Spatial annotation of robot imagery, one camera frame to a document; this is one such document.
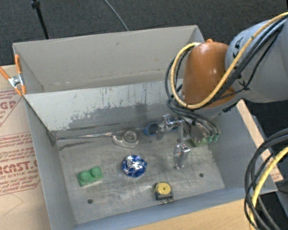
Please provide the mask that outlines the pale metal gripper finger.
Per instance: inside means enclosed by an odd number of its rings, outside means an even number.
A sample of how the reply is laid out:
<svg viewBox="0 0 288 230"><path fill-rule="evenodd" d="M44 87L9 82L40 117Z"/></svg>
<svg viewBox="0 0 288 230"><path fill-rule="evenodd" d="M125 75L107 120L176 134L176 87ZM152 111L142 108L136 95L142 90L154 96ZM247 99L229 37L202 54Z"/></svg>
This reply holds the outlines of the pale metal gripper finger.
<svg viewBox="0 0 288 230"><path fill-rule="evenodd" d="M178 119L175 117L171 117L169 114L164 115L162 119L157 122L156 125L156 138L158 140L161 140L165 133L178 130L179 128Z"/></svg>
<svg viewBox="0 0 288 230"><path fill-rule="evenodd" d="M191 149L184 143L179 143L176 145L173 152L174 166L176 169L181 169L184 167L184 161L187 160L190 151Z"/></svg>

